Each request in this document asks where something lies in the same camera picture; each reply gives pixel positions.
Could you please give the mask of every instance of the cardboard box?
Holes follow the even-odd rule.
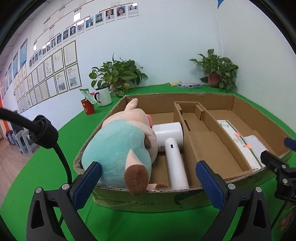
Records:
[[[96,186],[93,200],[98,205],[133,212],[167,212],[208,205],[210,201],[195,175],[195,166],[200,160],[205,160],[227,183],[234,183],[243,189],[253,189],[272,178],[274,174],[266,168],[255,172],[252,170],[234,141],[216,120],[229,120],[242,136],[255,135],[283,161],[292,155],[283,144],[284,138],[289,135],[260,111],[234,95],[166,93],[125,96],[103,121],[123,111],[132,98],[138,98],[138,108],[151,115],[153,124],[181,123],[184,133],[181,153],[190,189],[180,191],[163,188],[132,196],[127,189]],[[84,172],[80,164],[82,154],[100,130],[102,122],[74,160],[74,168],[79,174]],[[158,153],[152,165],[150,183],[170,186],[164,152]]]

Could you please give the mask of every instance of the white mug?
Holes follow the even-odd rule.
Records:
[[[109,88],[107,86],[96,89],[96,90],[98,92],[94,94],[94,98],[96,99],[100,107],[103,107],[112,103]]]

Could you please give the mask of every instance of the white wall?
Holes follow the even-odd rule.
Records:
[[[76,37],[78,64],[83,88],[90,87],[88,74],[93,66],[101,66],[104,61],[110,61],[115,52],[115,58],[133,59],[136,64],[144,67],[143,72],[149,79],[141,85],[162,84],[167,82],[197,82],[203,72],[189,61],[198,53],[204,53],[209,48],[215,48],[221,54],[220,35],[213,11],[213,5],[208,0],[138,0],[139,16],[116,20],[94,27]],[[43,32],[43,23],[47,17],[60,8],[61,0],[48,4],[24,30],[15,44],[6,62],[5,69],[12,62],[13,56],[20,51],[20,46],[28,38],[27,73],[29,59],[33,55],[33,43]],[[66,5],[65,13],[74,10],[79,0]],[[81,18],[95,15],[100,10],[110,7],[110,0],[96,0],[82,7]],[[54,34],[62,32],[73,23],[74,13],[70,13],[55,24]],[[49,26],[58,19],[58,13],[53,15]],[[47,31],[38,39],[37,50],[49,38]],[[0,79],[4,78],[6,70],[2,71]],[[3,99],[5,108],[14,110],[17,105],[10,87]],[[70,119],[80,113],[83,99],[79,89],[75,89],[22,113],[29,119],[38,114],[46,116],[53,125],[60,129]]]
[[[238,93],[296,131],[296,55],[285,37],[249,0],[225,0],[216,12],[223,54],[239,66]]]

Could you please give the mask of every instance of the green backdrop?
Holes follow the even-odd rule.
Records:
[[[130,90],[129,94],[173,92],[224,93],[224,91],[207,86],[202,86],[200,89],[187,90],[178,87],[169,87],[165,84],[137,88],[136,90]],[[254,102],[247,100],[238,94],[235,95],[252,104],[281,126],[293,138],[296,138],[296,134],[292,131],[292,129],[290,129],[277,117]],[[81,112],[59,130],[58,143],[71,167],[73,166],[74,158],[86,139],[91,135],[104,116],[119,101],[118,98],[113,98],[112,100],[113,103],[107,107],[97,107],[96,113],[93,115],[87,116],[84,111]],[[293,154],[290,159],[290,166],[295,166],[295,156],[296,155]],[[73,177],[76,177],[77,175],[73,168],[72,175]],[[67,178],[65,170],[54,150],[40,148],[15,179],[9,192],[7,193],[2,209],[0,210],[0,214],[2,215],[4,221],[18,241],[25,240],[28,210],[34,190],[37,187],[43,187],[45,190],[58,189],[66,181]],[[273,221],[278,210],[283,204],[283,201],[274,197],[276,189],[275,178],[265,182],[261,185],[261,188],[263,189],[266,197],[271,221]],[[231,238],[241,210],[242,209],[239,208],[237,211],[236,217],[224,240],[229,240]],[[169,213],[124,212],[98,206],[92,202],[91,197],[85,207],[79,211],[83,221],[87,224],[90,231],[99,241],[200,240],[210,227],[217,213],[218,210],[213,208],[211,205]],[[283,233],[278,231],[278,227],[279,224],[277,223],[272,231],[273,240],[279,240]],[[69,240],[73,240],[65,223],[63,223],[63,230],[67,238]]]

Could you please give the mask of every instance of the stuffed animal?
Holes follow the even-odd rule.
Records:
[[[102,166],[100,186],[127,188],[132,195],[147,189],[165,187],[149,184],[151,165],[157,156],[156,135],[152,120],[136,109],[138,99],[131,100],[124,111],[107,118],[87,145],[83,156],[84,170],[97,161]]]

